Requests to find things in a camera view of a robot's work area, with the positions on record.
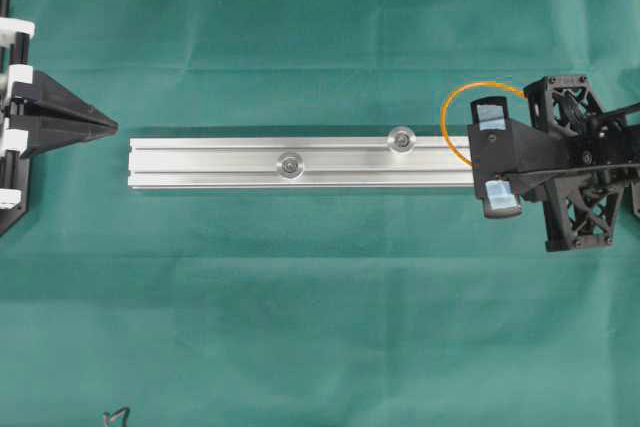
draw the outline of orange wire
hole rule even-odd
[[[474,89],[476,87],[497,87],[502,90],[507,90],[509,92],[513,92],[516,95],[519,95],[522,98],[526,98],[524,92],[513,85],[503,84],[502,82],[496,82],[494,80],[480,80],[477,82],[471,82],[469,84],[465,84],[462,87],[458,87],[456,90],[451,92],[447,97],[447,100],[442,104],[442,110],[440,111],[440,130],[442,130],[442,136],[444,140],[449,145],[449,148],[453,151],[454,154],[458,156],[460,160],[462,160],[465,164],[471,165],[471,160],[467,159],[462,152],[458,150],[458,148],[454,145],[454,143],[449,138],[449,131],[447,130],[447,109],[453,100],[460,95],[462,92],[468,89]]]

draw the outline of green table surface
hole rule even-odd
[[[540,206],[487,221],[470,189],[127,187],[130,137],[429,129],[478,79],[631,104],[640,0],[11,2],[31,64],[121,128],[38,157],[0,239],[1,426],[640,424],[626,211],[613,248],[547,254]]]

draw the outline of round screw head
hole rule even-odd
[[[393,141],[401,149],[406,149],[411,143],[411,137],[409,137],[409,134],[407,134],[406,132],[400,132],[396,134]]]
[[[592,162],[593,162],[593,155],[591,155],[591,152],[589,152],[588,150],[585,150],[582,153],[582,163],[584,165],[591,165]]]
[[[395,127],[387,135],[387,147],[399,154],[411,152],[416,143],[416,134],[409,127]]]
[[[294,158],[285,159],[282,162],[282,170],[284,170],[287,174],[293,174],[296,170],[298,170],[298,161]]]
[[[285,152],[278,158],[276,168],[282,177],[295,179],[302,175],[304,163],[302,157],[295,152]]]

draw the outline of aluminum rail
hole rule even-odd
[[[468,139],[453,140],[468,156]],[[131,139],[129,172],[134,189],[473,186],[442,137],[407,127],[387,137]]]

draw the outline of white bracket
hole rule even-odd
[[[0,210],[10,210],[22,201],[22,192],[16,189],[0,189]]]
[[[28,20],[0,17],[0,47],[11,47],[16,42],[16,34],[27,34],[30,39],[36,33],[36,24]]]
[[[22,154],[27,150],[28,140],[28,131],[10,128],[10,119],[5,118],[0,128],[0,158],[4,157],[7,150]]]

